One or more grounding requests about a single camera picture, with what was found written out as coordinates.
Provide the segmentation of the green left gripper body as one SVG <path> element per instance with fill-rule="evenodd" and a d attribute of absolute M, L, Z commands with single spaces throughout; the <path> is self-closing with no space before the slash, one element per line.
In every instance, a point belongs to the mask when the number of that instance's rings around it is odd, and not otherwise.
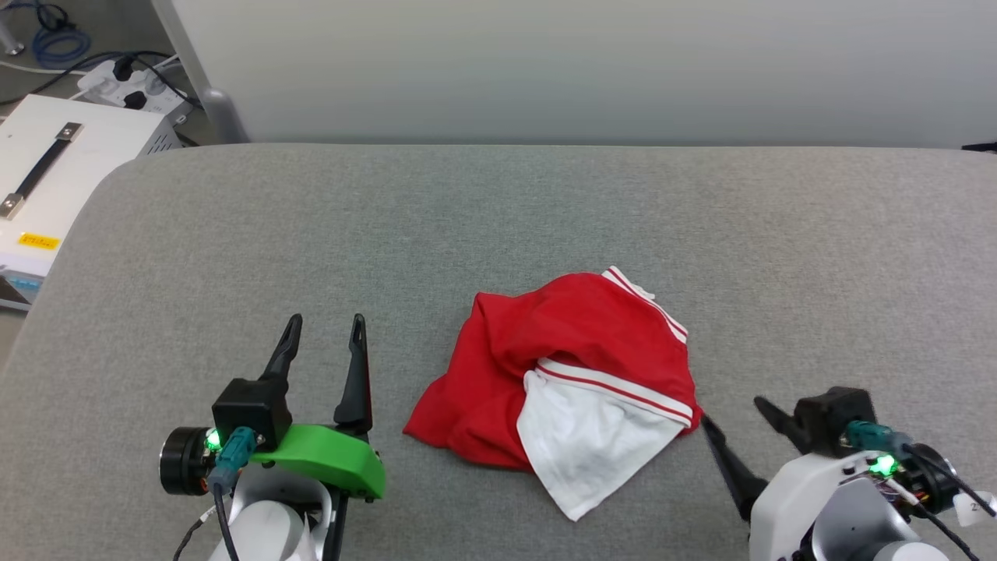
<path fill-rule="evenodd" d="M 292 424 L 276 450 L 257 450 L 249 461 L 274 463 L 352 498 L 381 500 L 387 486 L 385 466 L 369 443 L 319 424 Z"/>

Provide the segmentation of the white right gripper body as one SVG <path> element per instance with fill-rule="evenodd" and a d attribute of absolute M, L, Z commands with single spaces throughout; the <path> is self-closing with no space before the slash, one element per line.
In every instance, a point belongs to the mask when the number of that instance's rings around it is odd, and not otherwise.
<path fill-rule="evenodd" d="M 788 561 L 841 483 L 866 472 L 865 453 L 788 461 L 752 505 L 749 560 Z"/>

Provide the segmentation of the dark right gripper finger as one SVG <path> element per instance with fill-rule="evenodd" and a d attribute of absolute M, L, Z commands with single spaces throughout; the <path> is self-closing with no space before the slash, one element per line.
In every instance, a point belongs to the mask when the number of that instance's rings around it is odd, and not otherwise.
<path fill-rule="evenodd" d="M 768 398 L 754 397 L 752 402 L 754 402 L 755 408 L 758 409 L 759 414 L 768 422 L 769 426 L 781 436 L 787 437 L 787 440 L 791 441 L 791 444 L 794 445 L 794 448 L 801 455 L 811 452 L 811 437 L 805 431 L 804 426 L 801 425 L 800 420 L 788 415 L 787 412 L 778 408 Z"/>
<path fill-rule="evenodd" d="M 713 454 L 713 461 L 718 466 L 720 476 L 727 486 L 738 515 L 744 522 L 750 523 L 752 508 L 761 497 L 769 482 L 758 477 L 727 444 L 725 433 L 709 416 L 702 416 L 701 427 L 704 430 L 707 443 Z"/>

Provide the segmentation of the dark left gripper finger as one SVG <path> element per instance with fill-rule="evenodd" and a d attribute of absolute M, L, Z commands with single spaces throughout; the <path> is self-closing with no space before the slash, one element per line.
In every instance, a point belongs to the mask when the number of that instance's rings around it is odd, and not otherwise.
<path fill-rule="evenodd" d="M 292 315 L 284 328 L 284 333 L 277 342 L 277 347 L 270 356 L 270 361 L 265 366 L 261 380 L 278 380 L 286 382 L 290 372 L 290 365 L 296 358 L 301 340 L 303 327 L 302 315 Z"/>
<path fill-rule="evenodd" d="M 351 360 L 343 395 L 335 408 L 335 430 L 355 438 L 368 438 L 373 427 L 373 411 L 363 315 L 354 316 L 348 347 Z"/>

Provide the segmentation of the red and white basketball jersey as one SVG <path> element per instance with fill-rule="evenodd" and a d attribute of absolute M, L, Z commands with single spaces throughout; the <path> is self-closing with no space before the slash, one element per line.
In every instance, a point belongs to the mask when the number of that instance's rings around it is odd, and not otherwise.
<path fill-rule="evenodd" d="M 534 473 L 576 521 L 700 426 L 688 338 L 616 266 L 516 297 L 480 292 L 403 433 Z"/>

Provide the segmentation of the white equipment case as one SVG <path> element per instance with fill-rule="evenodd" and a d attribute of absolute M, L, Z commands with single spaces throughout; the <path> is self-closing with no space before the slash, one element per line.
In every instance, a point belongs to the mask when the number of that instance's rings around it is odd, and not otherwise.
<path fill-rule="evenodd" d="M 70 122 L 84 125 L 78 137 L 13 221 L 0 219 L 0 309 L 31 308 L 76 217 L 111 171 L 184 146 L 160 114 L 31 95 L 0 118 L 0 203 Z M 22 233 L 60 238 L 61 244 L 57 251 L 29 248 L 17 242 Z"/>

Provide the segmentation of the white power strip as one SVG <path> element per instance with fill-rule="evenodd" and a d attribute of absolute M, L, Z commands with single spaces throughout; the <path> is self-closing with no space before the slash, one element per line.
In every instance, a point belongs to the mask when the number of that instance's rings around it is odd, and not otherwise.
<path fill-rule="evenodd" d="M 195 109 L 179 93 L 157 77 L 153 70 L 134 57 L 107 60 L 78 79 L 82 99 L 97 105 L 137 111 L 150 111 L 168 117 L 174 124 L 185 123 Z"/>

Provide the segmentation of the grey metal post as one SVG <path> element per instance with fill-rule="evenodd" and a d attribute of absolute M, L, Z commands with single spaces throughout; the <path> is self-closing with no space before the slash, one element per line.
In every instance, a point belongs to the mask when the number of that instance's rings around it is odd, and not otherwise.
<path fill-rule="evenodd" d="M 199 3 L 200 0 L 152 0 L 153 9 L 184 64 L 218 141 L 247 143 L 249 137 L 242 127 L 231 96 L 211 84 L 203 50 L 197 46 L 197 33 L 199 30 L 206 33 L 214 16 L 210 7 L 204 9 L 199 7 Z"/>

